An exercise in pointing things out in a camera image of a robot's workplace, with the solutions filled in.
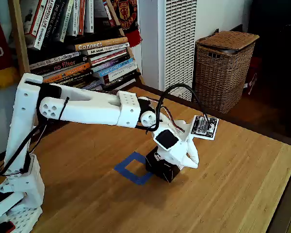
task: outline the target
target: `book spine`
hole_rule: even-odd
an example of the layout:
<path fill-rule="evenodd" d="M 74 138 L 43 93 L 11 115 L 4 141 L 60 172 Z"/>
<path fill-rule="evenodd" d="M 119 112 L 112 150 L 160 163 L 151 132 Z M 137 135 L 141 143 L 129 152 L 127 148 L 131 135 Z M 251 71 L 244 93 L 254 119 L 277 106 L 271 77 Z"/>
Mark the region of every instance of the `book spine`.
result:
<path fill-rule="evenodd" d="M 132 62 L 124 67 L 122 67 L 121 69 L 117 69 L 113 72 L 111 72 L 110 74 L 107 74 L 105 76 L 103 76 L 103 79 L 108 79 L 110 82 L 123 76 L 124 74 L 127 74 L 131 71 L 133 71 L 134 69 L 137 69 L 137 63 L 136 62 Z"/>
<path fill-rule="evenodd" d="M 72 5 L 73 5 L 73 0 L 67 0 L 67 1 L 65 0 L 63 12 L 61 13 L 58 27 L 57 27 L 56 32 L 54 34 L 54 38 L 53 38 L 54 41 L 60 41 L 64 25 L 65 25 L 65 23 L 68 24 L 68 22 L 69 22 Z"/>
<path fill-rule="evenodd" d="M 111 45 L 111 46 L 101 47 L 101 48 L 97 48 L 97 49 L 93 49 L 93 50 L 85 50 L 85 51 L 82 51 L 82 53 L 85 55 L 93 55 L 93 54 L 97 54 L 97 53 L 101 53 L 101 52 L 108 52 L 108 51 L 122 49 L 122 48 L 126 48 L 126 47 L 129 47 L 128 42 L 124 43 L 124 44 L 119 44 L 119 45 Z"/>
<path fill-rule="evenodd" d="M 91 63 L 92 63 L 92 66 L 97 66 L 97 65 L 99 65 L 99 64 L 101 64 L 103 62 L 107 62 L 107 61 L 109 61 L 111 59 L 114 59 L 114 58 L 119 57 L 119 56 L 123 56 L 125 54 L 127 54 L 127 52 L 125 50 L 123 50 L 123 51 L 120 51 L 120 52 L 105 56 L 103 58 L 96 59 L 96 60 L 92 61 Z"/>
<path fill-rule="evenodd" d="M 24 34 L 31 34 L 41 0 L 24 0 L 20 3 Z"/>
<path fill-rule="evenodd" d="M 123 43 L 127 43 L 127 42 L 128 42 L 128 39 L 127 39 L 127 37 L 124 36 L 124 37 L 115 38 L 115 39 L 99 40 L 99 41 L 95 41 L 95 42 L 78 44 L 78 45 L 75 45 L 75 50 L 76 51 L 90 50 L 90 49 L 95 49 L 96 47 L 118 45 L 118 44 L 123 44 Z"/>
<path fill-rule="evenodd" d="M 47 76 L 46 78 L 43 79 L 43 82 L 44 83 L 52 83 L 52 82 L 54 82 L 56 80 L 61 79 L 62 77 L 69 76 L 69 75 L 77 73 L 79 71 L 88 69 L 89 67 L 90 67 L 89 63 L 85 63 L 85 64 L 81 64 L 81 65 L 79 65 L 77 67 L 73 67 L 71 69 L 65 69 L 60 74 L 55 73 L 53 75 Z"/>
<path fill-rule="evenodd" d="M 114 65 L 117 65 L 125 60 L 129 59 L 129 55 L 125 55 L 123 57 L 119 57 L 119 58 L 115 58 L 115 59 L 112 59 L 111 61 L 109 62 L 106 62 L 104 64 L 101 64 L 99 66 L 96 66 L 96 67 L 92 67 L 91 70 L 93 72 L 97 72 L 99 70 L 102 70 L 102 69 L 105 69 L 105 68 L 108 68 L 108 67 L 111 67 L 111 66 L 114 66 Z"/>
<path fill-rule="evenodd" d="M 47 47 L 47 45 L 49 44 L 49 41 L 52 37 L 52 31 L 53 31 L 58 13 L 60 11 L 62 2 L 63 2 L 63 0 L 55 0 L 54 8 L 53 8 L 53 11 L 52 11 L 49 23 L 48 23 L 47 31 L 45 33 L 44 40 L 42 43 L 42 47 L 44 47 L 44 48 Z"/>
<path fill-rule="evenodd" d="M 42 62 L 37 62 L 37 63 L 31 64 L 31 65 L 29 65 L 29 68 L 30 68 L 30 70 L 36 69 L 38 67 L 47 66 L 47 65 L 54 64 L 54 63 L 60 62 L 60 61 L 64 61 L 64 60 L 67 60 L 67 59 L 70 59 L 73 57 L 77 57 L 80 55 L 81 55 L 80 52 L 72 52 L 72 53 L 65 54 L 65 55 L 58 56 L 58 57 L 54 57 L 54 58 L 51 58 L 51 59 L 48 59 L 48 60 L 45 60 Z"/>
<path fill-rule="evenodd" d="M 133 61 L 133 58 L 129 58 L 128 60 L 123 61 L 123 62 L 121 62 L 121 63 L 119 63 L 119 64 L 117 64 L 115 66 L 108 67 L 108 68 L 105 68 L 105 69 L 103 69 L 101 71 L 95 72 L 94 76 L 95 77 L 103 77 L 103 76 L 105 76 L 105 75 L 107 75 L 107 74 L 109 74 L 109 73 L 111 73 L 111 72 L 113 72 L 115 70 L 120 69 L 123 66 L 128 65 L 129 63 L 132 63 L 132 61 Z"/>
<path fill-rule="evenodd" d="M 117 79 L 115 79 L 115 80 L 113 80 L 111 82 L 108 82 L 108 83 L 105 84 L 105 88 L 104 89 L 116 88 L 117 87 L 116 85 L 118 85 L 118 84 L 120 84 L 122 82 L 128 82 L 131 79 L 135 78 L 137 73 L 138 72 L 136 70 L 134 70 L 134 71 L 129 72 L 129 73 L 127 73 L 127 74 L 125 74 L 125 75 L 123 75 L 123 76 L 121 76 L 121 77 L 119 77 L 119 78 L 117 78 Z"/>
<path fill-rule="evenodd" d="M 65 19 L 64 19 L 63 28 L 62 28 L 61 34 L 60 34 L 60 39 L 59 39 L 60 42 L 64 42 L 64 40 L 65 40 L 65 36 L 67 33 L 67 29 L 68 29 L 69 19 L 71 17 L 72 8 L 73 8 L 73 0 L 69 0 Z"/>
<path fill-rule="evenodd" d="M 85 87 L 82 87 L 82 89 L 90 90 L 90 89 L 93 89 L 94 87 L 96 87 L 98 85 L 101 85 L 101 80 L 97 80 L 97 81 L 91 82 L 89 85 L 87 85 Z"/>
<path fill-rule="evenodd" d="M 83 35 L 83 30 L 84 30 L 84 16 L 85 16 L 85 0 L 80 0 L 79 31 L 78 31 L 78 35 Z"/>
<path fill-rule="evenodd" d="M 80 0 L 74 0 L 74 9 L 73 9 L 73 36 L 78 35 L 79 31 L 79 13 L 80 13 Z"/>
<path fill-rule="evenodd" d="M 73 86 L 73 85 L 79 83 L 81 80 L 84 80 L 87 78 L 92 79 L 93 78 L 92 74 L 93 74 L 92 72 L 81 73 L 81 74 L 78 74 L 74 77 L 68 76 L 66 79 L 58 80 L 58 81 L 55 81 L 53 83 L 56 83 L 59 85 Z"/>
<path fill-rule="evenodd" d="M 63 68 L 75 66 L 76 64 L 82 63 L 84 61 L 86 61 L 86 56 L 78 56 L 78 57 L 67 59 L 67 60 L 62 61 L 62 62 L 58 62 L 58 63 L 54 63 L 54 64 L 51 64 L 48 66 L 33 69 L 33 70 L 31 70 L 31 73 L 37 74 L 37 75 L 43 75 L 43 74 L 47 74 L 50 72 L 61 70 Z"/>
<path fill-rule="evenodd" d="M 57 31 L 57 29 L 59 27 L 60 20 L 62 19 L 62 14 L 64 13 L 65 4 L 66 4 L 66 0 L 62 0 L 57 17 L 56 17 L 56 21 L 55 21 L 54 26 L 53 26 L 53 30 L 51 32 L 52 37 L 55 36 L 55 32 Z"/>
<path fill-rule="evenodd" d="M 102 90 L 102 86 L 98 85 L 98 86 L 95 86 L 94 88 L 91 88 L 90 90 L 91 91 L 101 91 Z"/>
<path fill-rule="evenodd" d="M 35 18 L 35 21 L 34 21 L 34 25 L 33 25 L 33 28 L 32 28 L 32 35 L 34 37 L 37 36 L 37 33 L 38 33 L 38 30 L 39 30 L 39 27 L 40 27 L 40 23 L 41 23 L 41 20 L 42 20 L 42 16 L 43 16 L 43 13 L 44 13 L 44 10 L 45 10 L 45 6 L 47 4 L 48 0 L 41 0 L 41 3 L 39 5 L 39 10 L 36 14 L 36 18 Z"/>
<path fill-rule="evenodd" d="M 34 42 L 34 48 L 40 50 L 43 44 L 44 36 L 49 25 L 50 17 L 53 12 L 55 0 L 49 0 L 45 6 L 45 11 L 42 17 L 41 25 L 37 34 L 37 38 Z"/>
<path fill-rule="evenodd" d="M 103 2 L 103 6 L 106 9 L 106 13 L 107 13 L 107 16 L 108 16 L 108 20 L 109 20 L 110 26 L 114 27 L 115 26 L 115 20 L 113 19 L 112 15 L 111 15 L 110 9 L 109 9 L 108 4 L 107 4 L 107 1 L 106 0 L 102 0 L 102 2 Z"/>
<path fill-rule="evenodd" d="M 94 32 L 94 0 L 86 0 L 84 32 Z"/>

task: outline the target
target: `red book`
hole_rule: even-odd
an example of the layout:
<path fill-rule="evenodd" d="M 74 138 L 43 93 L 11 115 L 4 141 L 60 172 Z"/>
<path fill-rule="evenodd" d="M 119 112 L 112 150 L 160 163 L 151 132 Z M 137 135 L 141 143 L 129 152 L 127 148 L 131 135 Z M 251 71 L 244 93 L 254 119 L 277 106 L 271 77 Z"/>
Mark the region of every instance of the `red book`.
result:
<path fill-rule="evenodd" d="M 79 14 L 79 32 L 78 35 L 83 35 L 85 17 L 85 0 L 80 0 L 80 14 Z"/>

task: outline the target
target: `small black cube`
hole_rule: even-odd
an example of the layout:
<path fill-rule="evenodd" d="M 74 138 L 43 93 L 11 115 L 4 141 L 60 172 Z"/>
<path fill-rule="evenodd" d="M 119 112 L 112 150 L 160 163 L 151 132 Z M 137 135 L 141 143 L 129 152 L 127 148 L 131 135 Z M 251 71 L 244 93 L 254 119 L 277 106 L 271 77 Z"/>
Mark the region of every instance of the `small black cube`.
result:
<path fill-rule="evenodd" d="M 177 165 L 171 164 L 164 159 L 160 159 L 157 154 L 158 147 L 154 148 L 145 158 L 145 168 L 147 171 L 152 172 L 158 177 L 167 182 L 171 182 L 176 175 L 180 172 Z"/>

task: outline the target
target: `blue painter's tape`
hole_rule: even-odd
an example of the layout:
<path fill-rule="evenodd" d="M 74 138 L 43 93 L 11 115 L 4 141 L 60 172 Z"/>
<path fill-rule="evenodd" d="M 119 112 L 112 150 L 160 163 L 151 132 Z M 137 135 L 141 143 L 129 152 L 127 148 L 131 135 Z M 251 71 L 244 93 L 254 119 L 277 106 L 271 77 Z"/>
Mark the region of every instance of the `blue painter's tape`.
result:
<path fill-rule="evenodd" d="M 146 158 L 142 156 L 141 154 L 134 152 L 130 156 L 128 156 L 125 160 L 123 160 L 121 163 L 115 166 L 115 170 L 120 173 L 125 178 L 131 180 L 132 182 L 138 184 L 138 185 L 144 185 L 153 175 L 153 173 L 148 172 L 146 175 L 139 177 L 135 175 L 134 173 L 128 171 L 126 167 L 128 164 L 130 164 L 133 160 L 137 160 L 138 162 L 142 164 L 146 164 Z"/>

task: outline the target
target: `wooden table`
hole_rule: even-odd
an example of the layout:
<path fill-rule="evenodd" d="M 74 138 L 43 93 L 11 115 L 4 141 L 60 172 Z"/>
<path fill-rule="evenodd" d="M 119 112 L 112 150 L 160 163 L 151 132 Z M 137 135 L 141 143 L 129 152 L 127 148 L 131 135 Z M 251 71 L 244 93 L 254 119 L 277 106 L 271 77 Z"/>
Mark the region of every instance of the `wooden table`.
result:
<path fill-rule="evenodd" d="M 158 98 L 138 87 L 129 91 Z M 170 100 L 164 105 L 174 119 L 201 114 Z M 67 124 L 35 150 L 46 189 L 33 232 L 266 232 L 291 175 L 291 145 L 222 119 L 214 141 L 194 143 L 198 169 L 184 168 L 172 183 L 152 176 L 141 186 L 113 168 L 134 151 L 147 155 L 155 147 L 150 134 Z M 127 168 L 146 173 L 138 162 Z"/>

